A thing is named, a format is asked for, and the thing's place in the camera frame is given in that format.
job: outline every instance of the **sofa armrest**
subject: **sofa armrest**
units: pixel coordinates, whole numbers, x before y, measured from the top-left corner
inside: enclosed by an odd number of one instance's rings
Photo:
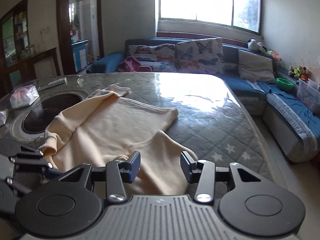
[[[92,73],[113,73],[116,72],[117,66],[124,60],[123,52],[113,52],[104,58],[93,63],[88,69],[87,74]]]

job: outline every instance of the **blue cabinet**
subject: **blue cabinet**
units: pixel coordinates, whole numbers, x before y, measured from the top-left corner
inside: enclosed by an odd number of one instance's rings
[[[88,40],[79,41],[71,44],[73,52],[73,61],[75,62],[76,72],[89,65],[88,44]]]

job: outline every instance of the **white plush toy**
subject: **white plush toy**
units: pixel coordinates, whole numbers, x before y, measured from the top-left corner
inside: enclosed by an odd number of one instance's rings
[[[248,41],[248,49],[253,50],[253,51],[259,51],[264,54],[267,53],[267,51],[263,47],[262,42],[257,42],[254,39],[251,39],[250,41]]]

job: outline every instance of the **white star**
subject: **white star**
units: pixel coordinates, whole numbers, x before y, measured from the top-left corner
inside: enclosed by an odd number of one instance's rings
[[[234,152],[235,153],[235,150],[234,150],[234,146],[231,146],[230,144],[227,143],[227,147],[226,147],[226,150],[231,153],[231,152]]]
[[[245,161],[251,159],[251,158],[250,158],[250,155],[247,154],[246,152],[243,152],[241,156],[244,158]]]
[[[216,152],[213,155],[214,161],[216,162],[217,160],[222,161],[222,155],[217,154]]]

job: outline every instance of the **pink clothing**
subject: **pink clothing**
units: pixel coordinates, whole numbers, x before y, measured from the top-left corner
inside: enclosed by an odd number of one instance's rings
[[[134,57],[129,56],[118,65],[119,72],[151,72],[150,66],[141,66],[141,63]]]

